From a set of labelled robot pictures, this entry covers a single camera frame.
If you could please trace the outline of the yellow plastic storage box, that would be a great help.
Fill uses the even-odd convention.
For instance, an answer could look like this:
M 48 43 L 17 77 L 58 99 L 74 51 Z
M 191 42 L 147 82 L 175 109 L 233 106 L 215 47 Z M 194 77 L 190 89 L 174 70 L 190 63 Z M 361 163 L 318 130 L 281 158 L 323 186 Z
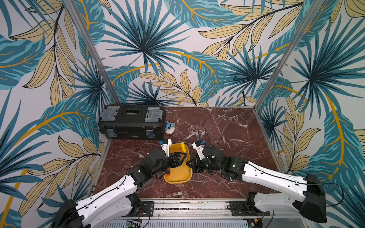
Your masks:
M 187 154 L 187 158 L 184 160 L 183 164 L 177 168 L 170 169 L 170 175 L 164 175 L 164 180 L 169 184 L 181 184 L 188 182 L 192 175 L 192 169 L 187 165 L 190 160 L 190 154 L 188 146 L 183 142 L 175 143 L 170 146 L 170 155 L 175 152 L 182 152 Z

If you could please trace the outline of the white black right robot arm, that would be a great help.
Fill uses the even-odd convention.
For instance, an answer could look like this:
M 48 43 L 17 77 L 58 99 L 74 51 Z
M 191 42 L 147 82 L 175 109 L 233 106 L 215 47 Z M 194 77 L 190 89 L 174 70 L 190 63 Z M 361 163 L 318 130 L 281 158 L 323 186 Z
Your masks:
M 231 181 L 255 183 L 279 192 L 278 200 L 255 194 L 253 206 L 262 212 L 290 209 L 313 222 L 326 223 L 326 194 L 317 176 L 287 175 L 248 160 L 228 157 L 217 147 L 198 146 L 198 157 L 187 162 L 194 173 L 218 173 Z

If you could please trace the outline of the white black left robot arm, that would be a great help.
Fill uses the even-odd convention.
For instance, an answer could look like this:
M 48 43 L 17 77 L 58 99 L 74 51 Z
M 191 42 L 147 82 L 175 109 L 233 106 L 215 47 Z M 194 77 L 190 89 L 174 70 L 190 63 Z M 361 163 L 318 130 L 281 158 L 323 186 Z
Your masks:
M 51 223 L 53 228 L 98 228 L 128 215 L 139 216 L 142 202 L 136 192 L 148 185 L 158 174 L 179 167 L 187 155 L 175 152 L 166 155 L 162 149 L 151 152 L 138 165 L 108 188 L 88 198 L 63 203 Z

